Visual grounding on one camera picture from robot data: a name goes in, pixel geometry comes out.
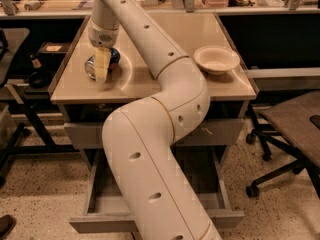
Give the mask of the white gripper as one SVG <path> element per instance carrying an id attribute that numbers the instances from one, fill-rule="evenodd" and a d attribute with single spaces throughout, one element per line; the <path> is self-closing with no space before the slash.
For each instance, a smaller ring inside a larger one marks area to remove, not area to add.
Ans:
<path id="1" fill-rule="evenodd" d="M 93 20 L 88 24 L 88 37 L 95 49 L 94 53 L 94 71 L 95 80 L 98 83 L 105 83 L 107 80 L 107 72 L 111 60 L 111 51 L 118 38 L 119 22 L 114 21 L 107 26 L 99 26 Z"/>

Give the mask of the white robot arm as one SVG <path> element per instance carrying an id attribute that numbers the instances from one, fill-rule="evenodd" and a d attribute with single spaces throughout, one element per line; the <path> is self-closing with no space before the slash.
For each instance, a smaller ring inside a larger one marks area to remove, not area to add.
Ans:
<path id="1" fill-rule="evenodd" d="M 143 240 L 222 240 L 171 145 L 203 121 L 207 82 L 188 54 L 136 0 L 95 0 L 92 20 L 117 20 L 160 85 L 106 119 L 104 152 Z"/>

